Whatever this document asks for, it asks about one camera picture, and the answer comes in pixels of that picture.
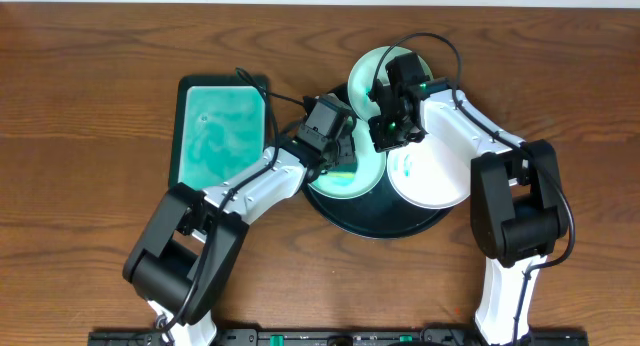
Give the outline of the green and yellow sponge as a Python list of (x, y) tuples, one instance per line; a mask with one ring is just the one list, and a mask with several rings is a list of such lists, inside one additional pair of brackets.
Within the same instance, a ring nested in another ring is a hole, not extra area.
[(353, 171), (329, 171), (325, 177), (329, 179), (331, 182), (338, 183), (351, 183), (355, 177), (355, 172)]

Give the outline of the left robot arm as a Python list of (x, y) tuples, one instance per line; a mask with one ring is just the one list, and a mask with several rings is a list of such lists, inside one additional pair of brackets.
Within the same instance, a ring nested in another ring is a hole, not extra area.
[(125, 344), (211, 344), (217, 334), (211, 309), (250, 225), (322, 172), (354, 162), (356, 127), (304, 122), (294, 137), (277, 136), (258, 161), (219, 185), (169, 188), (123, 268), (124, 279), (156, 312), (156, 325)]

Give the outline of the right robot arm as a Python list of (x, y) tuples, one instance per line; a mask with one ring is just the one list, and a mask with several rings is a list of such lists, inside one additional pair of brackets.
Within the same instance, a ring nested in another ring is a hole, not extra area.
[(539, 272), (555, 266), (555, 243), (574, 236), (556, 153), (544, 140), (504, 131), (455, 82), (430, 76), (416, 53), (382, 48), (373, 71), (368, 119), (388, 156), (394, 190), (410, 204), (445, 209), (470, 202), (470, 226), (486, 260), (473, 316), (483, 345), (527, 339)]

